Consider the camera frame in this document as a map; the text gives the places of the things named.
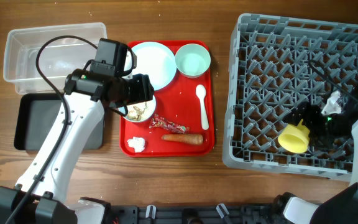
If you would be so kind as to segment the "yellow plastic cup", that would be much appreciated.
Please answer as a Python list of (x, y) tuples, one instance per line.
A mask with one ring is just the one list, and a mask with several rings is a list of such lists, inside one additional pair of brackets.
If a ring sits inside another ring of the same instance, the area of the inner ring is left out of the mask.
[(297, 125), (288, 124), (278, 136), (278, 143), (286, 151), (301, 154), (307, 151), (310, 143), (310, 130), (303, 125), (303, 119)]

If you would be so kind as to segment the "red candy wrapper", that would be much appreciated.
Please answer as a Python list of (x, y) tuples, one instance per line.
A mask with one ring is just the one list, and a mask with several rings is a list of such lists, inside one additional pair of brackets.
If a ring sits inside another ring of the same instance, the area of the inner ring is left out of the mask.
[(149, 128), (162, 128), (176, 134), (186, 134), (190, 130), (188, 127), (169, 121), (158, 114), (154, 114), (154, 117), (150, 121)]

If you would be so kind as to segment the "white tissue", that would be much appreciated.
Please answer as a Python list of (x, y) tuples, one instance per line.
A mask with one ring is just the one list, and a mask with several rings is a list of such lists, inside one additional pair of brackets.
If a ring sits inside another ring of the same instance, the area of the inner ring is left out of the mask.
[(140, 137), (133, 137), (127, 140), (128, 146), (133, 148), (135, 153), (143, 152), (145, 149), (145, 139)]

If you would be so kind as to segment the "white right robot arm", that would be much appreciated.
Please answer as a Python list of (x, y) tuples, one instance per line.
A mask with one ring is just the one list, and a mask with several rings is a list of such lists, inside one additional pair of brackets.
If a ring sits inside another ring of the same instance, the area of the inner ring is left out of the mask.
[(303, 153), (313, 139), (350, 134), (354, 142), (351, 181), (333, 198), (315, 205), (299, 197), (288, 199), (283, 216), (292, 223), (358, 223), (358, 85), (349, 94), (344, 112), (328, 118), (328, 109), (337, 106), (338, 92), (331, 94), (326, 106), (301, 103), (284, 117), (287, 124), (278, 137), (279, 144), (292, 153)]

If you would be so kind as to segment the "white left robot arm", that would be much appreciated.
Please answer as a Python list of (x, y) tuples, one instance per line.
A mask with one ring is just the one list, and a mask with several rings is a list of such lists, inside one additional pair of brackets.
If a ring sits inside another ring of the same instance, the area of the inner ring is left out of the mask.
[(14, 188), (0, 187), (0, 223), (110, 223), (111, 205), (83, 197), (66, 206), (73, 169), (104, 105), (121, 108), (150, 101), (148, 75), (131, 79), (77, 69), (67, 76), (62, 105), (40, 151)]

